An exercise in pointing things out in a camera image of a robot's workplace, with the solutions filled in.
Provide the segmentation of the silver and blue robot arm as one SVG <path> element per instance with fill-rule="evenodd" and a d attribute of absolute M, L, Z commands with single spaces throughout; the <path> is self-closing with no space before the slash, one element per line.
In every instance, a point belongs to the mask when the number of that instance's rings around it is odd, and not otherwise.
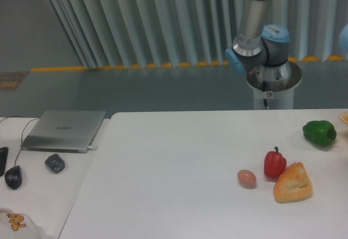
<path fill-rule="evenodd" d="M 226 49 L 229 65 L 237 73 L 260 65 L 266 38 L 262 36 L 271 1 L 244 0 L 239 31 L 231 48 Z M 347 0 L 289 0 L 287 37 L 290 53 L 304 58 L 312 53 L 326 59 L 334 41 L 347 49 Z"/>

